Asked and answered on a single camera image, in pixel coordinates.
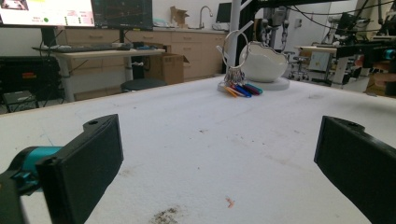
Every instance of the faucet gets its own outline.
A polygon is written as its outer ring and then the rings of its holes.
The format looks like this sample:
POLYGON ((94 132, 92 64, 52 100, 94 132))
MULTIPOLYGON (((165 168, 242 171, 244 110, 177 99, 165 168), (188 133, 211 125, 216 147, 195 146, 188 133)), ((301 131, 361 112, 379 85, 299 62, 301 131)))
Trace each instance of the faucet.
POLYGON ((208 6, 201 7, 201 12, 200 12, 200 14, 199 14, 199 28, 200 28, 200 29, 205 28, 204 23, 202 22, 202 10, 204 10, 204 8, 206 8, 206 7, 207 7, 207 9, 209 9, 209 15, 210 15, 210 17, 213 17, 212 10, 210 10, 210 8, 209 8, 208 6))

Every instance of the desk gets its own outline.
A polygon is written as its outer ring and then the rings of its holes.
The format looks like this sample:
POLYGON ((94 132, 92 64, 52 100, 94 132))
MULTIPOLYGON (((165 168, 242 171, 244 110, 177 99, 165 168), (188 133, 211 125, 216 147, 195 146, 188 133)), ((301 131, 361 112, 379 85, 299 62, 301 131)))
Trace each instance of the desk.
MULTIPOLYGON (((336 56, 336 53, 337 53, 337 48, 318 48, 316 46, 308 46, 308 47, 296 46, 295 48, 297 48, 298 50, 330 53, 331 57, 336 56)), ((348 57, 338 59, 337 67, 335 68, 335 74, 332 79, 332 87, 333 88, 337 88, 337 89, 344 88, 343 87, 343 78, 344 78, 345 71, 347 69, 347 61, 348 61, 348 57)), ((369 78, 367 77, 368 72, 369 72, 369 69, 367 69, 367 68, 361 69, 361 76, 365 76, 366 78, 364 78, 363 82, 358 85, 358 88, 354 88, 354 89, 356 89, 356 91, 363 92, 366 90, 367 84, 369 82, 369 78)))
POLYGON ((94 60, 109 57, 123 57, 125 61, 125 80, 132 80, 134 78, 132 71, 131 57, 133 56, 149 56, 161 54, 165 52, 164 49, 143 49, 143 50, 104 50, 91 51, 80 53, 56 53, 52 54, 59 60, 61 67, 62 84, 64 85, 64 94, 67 102, 74 102, 73 86, 70 83, 69 68, 67 60, 94 60))
MULTIPOLYGON (((26 147, 64 146, 117 113, 124 162, 87 223, 155 223, 171 208, 177 223, 370 223, 314 163, 318 133, 333 116, 396 147, 394 99, 297 81, 235 99, 221 80, 0 116, 0 171, 26 147)), ((42 193, 23 202, 31 223, 50 223, 42 193)))

